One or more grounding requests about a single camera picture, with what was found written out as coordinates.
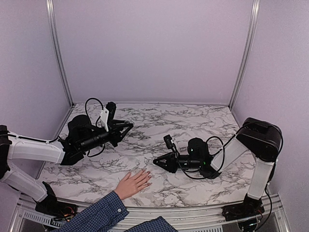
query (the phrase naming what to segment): human hand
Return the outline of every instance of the human hand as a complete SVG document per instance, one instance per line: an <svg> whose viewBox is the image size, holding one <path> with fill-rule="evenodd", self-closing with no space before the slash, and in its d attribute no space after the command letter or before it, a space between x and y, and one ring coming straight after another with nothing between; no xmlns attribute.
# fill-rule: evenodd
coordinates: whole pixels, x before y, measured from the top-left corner
<svg viewBox="0 0 309 232"><path fill-rule="evenodd" d="M150 172L145 172L145 170L141 170L139 173L131 177L131 172L129 172L119 182L114 192L117 193L121 200L133 196L142 189L151 185L151 183L148 183L148 180L150 180L151 178L149 174Z"/></svg>

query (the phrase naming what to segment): white wall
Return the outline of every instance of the white wall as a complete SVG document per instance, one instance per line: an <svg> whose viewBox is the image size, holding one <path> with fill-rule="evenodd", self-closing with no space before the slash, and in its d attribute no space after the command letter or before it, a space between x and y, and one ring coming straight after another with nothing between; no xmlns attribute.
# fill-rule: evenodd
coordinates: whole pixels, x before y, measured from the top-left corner
<svg viewBox="0 0 309 232"><path fill-rule="evenodd" d="M272 180L291 231L308 230L309 1L262 0L256 37L234 108L278 125L285 144Z"/></svg>
<svg viewBox="0 0 309 232"><path fill-rule="evenodd" d="M52 139L69 109L54 55L46 2L0 2L0 124ZM35 176L41 162L19 160ZM0 231L8 230L19 193L0 183Z"/></svg>
<svg viewBox="0 0 309 232"><path fill-rule="evenodd" d="M75 102L229 103L252 0L55 0Z"/></svg>

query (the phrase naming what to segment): vertical metal post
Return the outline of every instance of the vertical metal post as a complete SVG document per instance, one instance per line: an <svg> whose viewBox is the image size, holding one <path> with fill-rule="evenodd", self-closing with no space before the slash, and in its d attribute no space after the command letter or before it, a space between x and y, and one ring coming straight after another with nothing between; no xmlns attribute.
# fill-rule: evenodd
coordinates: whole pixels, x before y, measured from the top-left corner
<svg viewBox="0 0 309 232"><path fill-rule="evenodd" d="M62 60L62 56L60 52L60 45L59 45L59 40L58 40L57 28L56 28L56 19L55 19L55 13L54 13L53 0L47 0L46 5L47 5L48 21L50 25L51 34L52 34L52 41L54 45L54 50L55 50L55 55L56 55L56 60L57 60L57 64L58 64L58 68L60 72L62 85L65 91L68 103L70 107L73 107L74 102L73 102L72 95L70 92L67 75L64 69L63 60Z"/></svg>
<svg viewBox="0 0 309 232"><path fill-rule="evenodd" d="M241 65L239 68L239 72L238 72L238 76L237 76L237 80L234 86L234 90L230 99L230 103L228 105L228 107L230 108L230 110L233 110L233 107L235 105L236 102L236 98L238 96L239 90L240 90L240 86L246 71L246 66L247 66L247 62L248 62L248 58L250 55L250 51L251 51L251 47L254 41L254 35L255 35L255 30L256 30L256 25L257 25L257 17L258 17L258 13L259 13L259 8L260 8L260 0L253 0L253 5L252 5L252 11L251 11L251 18L250 18L250 24L249 24L249 30L248 30L248 36L247 36L247 42L246 42L246 46L245 46L245 50L242 56L242 61L241 61Z"/></svg>

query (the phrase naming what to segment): robotic arm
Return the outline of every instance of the robotic arm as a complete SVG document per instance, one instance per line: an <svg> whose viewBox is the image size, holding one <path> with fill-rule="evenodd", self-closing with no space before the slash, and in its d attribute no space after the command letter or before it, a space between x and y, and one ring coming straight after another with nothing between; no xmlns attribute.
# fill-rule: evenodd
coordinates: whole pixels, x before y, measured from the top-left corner
<svg viewBox="0 0 309 232"><path fill-rule="evenodd" d="M0 181L32 197L36 210L53 216L76 213L76 206L58 202L49 184L35 180L16 167L12 160L43 160L60 165L74 165L86 152L110 142L114 147L133 128L127 121L114 120L116 104L109 102L102 108L102 127L93 126L87 115L78 115L68 123L66 139L44 141L11 133L0 125Z"/></svg>
<svg viewBox="0 0 309 232"><path fill-rule="evenodd" d="M224 206L223 216L226 221L231 221L252 217L265 211L261 197L267 183L272 179L283 142L281 130L277 126L248 118L238 132L214 155L209 154L207 143L199 138L188 142L189 155L180 155L169 135L165 136L164 140L172 152L154 159L154 164L170 173L176 173L180 167L187 176L187 172L192 172L189 169L197 169L196 172L203 177L193 179L218 177L239 156L250 150L256 156L256 166L249 191L242 203Z"/></svg>

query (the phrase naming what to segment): marble surface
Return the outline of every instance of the marble surface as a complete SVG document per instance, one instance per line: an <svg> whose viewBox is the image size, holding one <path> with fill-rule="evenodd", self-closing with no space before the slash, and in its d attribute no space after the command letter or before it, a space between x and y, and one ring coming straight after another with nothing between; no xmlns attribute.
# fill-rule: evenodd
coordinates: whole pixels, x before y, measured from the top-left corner
<svg viewBox="0 0 309 232"><path fill-rule="evenodd" d="M100 105L87 107L95 123ZM84 104L75 106L68 121L79 114L84 114ZM58 197L94 203L115 189L128 171L146 168L153 175L152 185L124 200L125 206L184 207L243 200L255 164L250 152L243 154L214 180L192 180L181 170L171 174L153 164L154 158L169 152L163 141L167 134L176 139L181 154L186 154L187 142L194 137L205 141L217 135L227 142L238 129L228 107L123 103L117 104L115 119L134 122L134 128L118 147L107 144L101 155L85 157L74 166L46 163L40 180L49 183ZM65 126L60 136L65 138L67 134ZM215 153L219 147L219 142L213 140L210 152ZM100 147L93 149L91 154L100 150Z"/></svg>

